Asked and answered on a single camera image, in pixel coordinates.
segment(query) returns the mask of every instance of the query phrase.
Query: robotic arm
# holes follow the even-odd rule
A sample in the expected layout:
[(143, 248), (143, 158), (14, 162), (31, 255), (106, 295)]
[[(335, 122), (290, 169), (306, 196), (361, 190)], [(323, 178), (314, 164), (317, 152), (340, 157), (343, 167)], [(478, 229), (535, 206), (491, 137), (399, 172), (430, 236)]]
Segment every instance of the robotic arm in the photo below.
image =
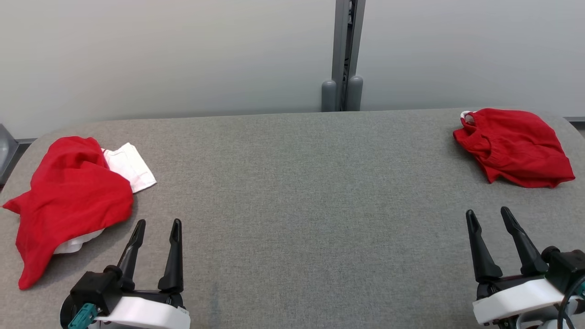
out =
[(173, 221), (171, 248), (158, 290), (135, 290), (133, 281), (145, 228), (146, 221), (138, 221), (117, 266), (108, 265), (103, 273), (86, 272), (75, 284), (61, 307), (64, 329), (189, 329), (191, 319), (181, 297), (181, 221)]
[(571, 316), (585, 311), (585, 253), (550, 246), (540, 254), (510, 209), (502, 207), (501, 215), (522, 262), (520, 275), (503, 277), (481, 238), (475, 213), (466, 213), (478, 283), (473, 302), (477, 322), (502, 329), (573, 328)]

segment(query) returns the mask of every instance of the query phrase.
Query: gray plastic object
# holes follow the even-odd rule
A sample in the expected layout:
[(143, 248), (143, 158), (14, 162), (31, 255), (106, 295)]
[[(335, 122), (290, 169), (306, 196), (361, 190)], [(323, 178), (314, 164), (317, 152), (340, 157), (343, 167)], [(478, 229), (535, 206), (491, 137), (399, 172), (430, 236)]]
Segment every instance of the gray plastic object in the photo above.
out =
[(345, 103), (346, 111), (359, 111), (362, 104), (362, 89), (364, 79), (354, 76), (347, 82), (347, 98)]
[(18, 144), (12, 138), (12, 135), (0, 124), (0, 177), (4, 176), (8, 163), (10, 163), (17, 147)]
[(327, 80), (321, 85), (321, 112), (335, 111), (335, 97), (337, 84), (333, 80)]

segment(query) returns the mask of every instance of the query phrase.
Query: teal connector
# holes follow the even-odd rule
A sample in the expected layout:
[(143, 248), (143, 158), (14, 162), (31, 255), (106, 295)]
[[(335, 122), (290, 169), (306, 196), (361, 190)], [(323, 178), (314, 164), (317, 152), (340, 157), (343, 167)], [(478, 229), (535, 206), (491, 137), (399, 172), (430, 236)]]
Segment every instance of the teal connector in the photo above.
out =
[(93, 304), (86, 303), (81, 310), (77, 312), (71, 323), (67, 326), (68, 329), (86, 329), (98, 316), (98, 309)]
[(577, 295), (585, 299), (585, 282), (583, 282), (579, 288), (577, 288)]

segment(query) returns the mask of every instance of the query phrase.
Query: crumpled red fabric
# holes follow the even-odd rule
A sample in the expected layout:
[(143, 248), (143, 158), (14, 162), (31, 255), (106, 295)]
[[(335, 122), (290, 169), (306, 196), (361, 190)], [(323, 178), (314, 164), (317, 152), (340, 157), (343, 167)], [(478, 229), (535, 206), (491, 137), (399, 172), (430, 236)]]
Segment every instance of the crumpled red fabric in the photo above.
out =
[(30, 191), (3, 208), (20, 214), (16, 247), (24, 262), (20, 289), (34, 285), (65, 241), (124, 221), (132, 213), (130, 183), (109, 170), (93, 138), (56, 140), (30, 180)]
[(501, 176), (523, 187), (552, 188), (575, 179), (555, 131), (533, 113), (485, 108), (462, 114), (461, 123), (453, 137), (490, 183)]

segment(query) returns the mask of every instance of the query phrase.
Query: black cable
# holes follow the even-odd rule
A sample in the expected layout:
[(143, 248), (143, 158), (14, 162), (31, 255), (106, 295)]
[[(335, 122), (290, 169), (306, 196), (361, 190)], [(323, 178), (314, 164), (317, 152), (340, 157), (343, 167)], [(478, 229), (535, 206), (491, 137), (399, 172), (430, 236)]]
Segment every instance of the black cable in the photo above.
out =
[[(560, 303), (559, 314), (556, 316), (556, 328), (557, 329), (563, 329), (563, 315), (565, 314), (565, 311), (567, 309), (567, 304), (569, 304), (569, 299), (575, 293), (577, 288), (579, 288), (579, 286), (581, 286), (581, 284), (583, 284), (583, 282), (585, 282), (585, 275), (581, 276), (567, 290), (567, 293), (565, 294), (563, 301)], [(575, 329), (575, 327), (573, 326), (573, 322), (571, 321), (571, 319), (568, 316), (567, 316), (567, 325), (569, 326), (569, 329)]]

